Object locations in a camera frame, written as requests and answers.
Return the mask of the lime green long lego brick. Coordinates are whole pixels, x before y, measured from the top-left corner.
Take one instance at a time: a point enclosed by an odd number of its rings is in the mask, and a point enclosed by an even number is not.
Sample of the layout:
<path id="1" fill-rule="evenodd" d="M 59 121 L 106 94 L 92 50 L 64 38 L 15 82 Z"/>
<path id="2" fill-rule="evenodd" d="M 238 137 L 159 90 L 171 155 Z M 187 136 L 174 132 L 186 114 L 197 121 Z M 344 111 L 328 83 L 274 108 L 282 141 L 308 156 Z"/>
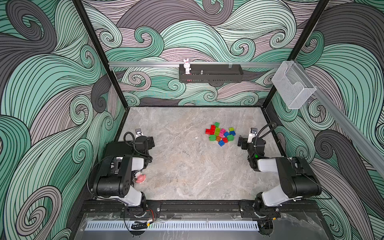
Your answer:
<path id="1" fill-rule="evenodd" d="M 220 135 L 220 132 L 221 132 L 221 129 L 220 128 L 218 128 L 218 127 L 216 127 L 215 128 L 215 136 L 219 136 Z"/>

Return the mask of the blue lego brick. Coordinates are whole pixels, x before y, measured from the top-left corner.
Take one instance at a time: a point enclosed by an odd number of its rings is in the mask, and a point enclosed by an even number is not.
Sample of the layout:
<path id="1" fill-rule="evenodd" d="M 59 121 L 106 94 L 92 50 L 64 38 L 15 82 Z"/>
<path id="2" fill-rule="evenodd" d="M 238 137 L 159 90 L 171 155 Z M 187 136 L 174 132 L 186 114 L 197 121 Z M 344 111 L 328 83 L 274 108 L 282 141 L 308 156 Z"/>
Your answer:
<path id="1" fill-rule="evenodd" d="M 218 142 L 218 144 L 222 147 L 222 146 L 224 146 L 225 145 L 225 142 L 224 141 L 222 141 L 222 140 L 220 140 L 219 142 Z"/>

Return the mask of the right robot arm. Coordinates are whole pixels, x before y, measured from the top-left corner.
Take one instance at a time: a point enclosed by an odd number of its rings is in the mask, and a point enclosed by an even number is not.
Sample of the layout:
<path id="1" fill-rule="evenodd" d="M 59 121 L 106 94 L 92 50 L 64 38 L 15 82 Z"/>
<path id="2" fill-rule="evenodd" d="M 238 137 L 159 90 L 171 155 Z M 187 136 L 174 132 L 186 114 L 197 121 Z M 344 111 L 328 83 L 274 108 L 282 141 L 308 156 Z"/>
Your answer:
<path id="1" fill-rule="evenodd" d="M 254 205 L 257 213 L 322 193 L 322 186 L 307 160 L 302 157 L 267 158 L 264 156 L 265 144 L 266 141 L 259 137 L 252 140 L 239 137 L 238 140 L 238 146 L 247 151 L 248 162 L 254 171 L 276 173 L 279 177 L 280 183 L 276 187 L 258 193 Z"/>

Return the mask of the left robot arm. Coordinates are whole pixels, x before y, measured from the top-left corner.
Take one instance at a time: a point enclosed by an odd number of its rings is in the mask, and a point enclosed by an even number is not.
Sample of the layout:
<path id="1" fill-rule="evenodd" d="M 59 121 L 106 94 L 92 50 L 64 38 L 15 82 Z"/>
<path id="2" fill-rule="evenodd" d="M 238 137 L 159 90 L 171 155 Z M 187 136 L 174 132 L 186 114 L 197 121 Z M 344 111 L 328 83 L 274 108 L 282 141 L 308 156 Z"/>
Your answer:
<path id="1" fill-rule="evenodd" d="M 90 194 L 104 201 L 118 201 L 126 207 L 147 210 L 146 197 L 134 188 L 134 181 L 153 158 L 149 150 L 155 147 L 153 137 L 139 136 L 133 141 L 111 142 L 96 167 L 96 175 L 87 181 Z"/>

